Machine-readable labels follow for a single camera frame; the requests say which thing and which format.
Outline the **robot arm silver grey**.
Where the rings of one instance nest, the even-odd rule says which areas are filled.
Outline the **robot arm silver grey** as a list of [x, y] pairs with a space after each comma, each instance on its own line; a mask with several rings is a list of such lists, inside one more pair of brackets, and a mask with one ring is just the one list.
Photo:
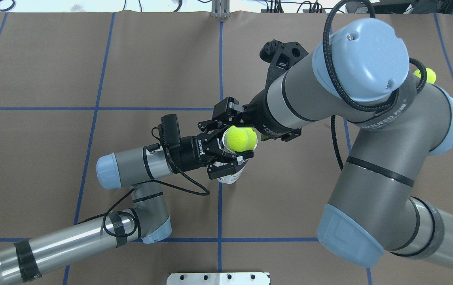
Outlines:
[[[127, 189], [103, 189], [98, 157], [155, 142], [165, 112], [0, 110], [0, 249], [103, 213]], [[128, 243], [70, 267], [69, 285], [164, 284], [176, 272], [218, 272], [218, 183], [191, 176], [212, 192], [164, 187], [173, 229], [195, 242]]]
[[453, 147], [453, 98], [410, 72], [420, 62], [387, 23], [366, 17], [331, 32], [332, 21], [312, 53], [268, 42], [265, 87], [246, 105], [223, 99], [212, 118], [282, 141], [322, 119], [347, 119], [360, 130], [324, 207], [320, 243], [364, 268], [389, 251], [453, 269], [453, 215], [411, 196], [425, 159]]

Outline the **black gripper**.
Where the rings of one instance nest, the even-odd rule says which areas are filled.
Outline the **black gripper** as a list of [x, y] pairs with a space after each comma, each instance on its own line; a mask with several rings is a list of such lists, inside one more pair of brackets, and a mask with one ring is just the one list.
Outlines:
[[227, 153], [225, 157], [222, 157], [224, 162], [212, 162], [212, 155], [206, 154], [202, 146], [202, 143], [221, 141], [231, 123], [221, 120], [206, 120], [197, 123], [197, 126], [200, 131], [197, 139], [192, 136], [183, 137], [180, 139], [178, 147], [171, 148], [172, 171], [177, 173], [180, 169], [185, 173], [208, 164], [207, 173], [210, 180], [242, 173], [247, 161], [254, 157], [254, 153]]
[[226, 97], [214, 106], [214, 121], [225, 125], [252, 125], [258, 141], [280, 139], [291, 141], [301, 136], [301, 128], [291, 129], [280, 124], [269, 110], [267, 90], [263, 89], [245, 105]]

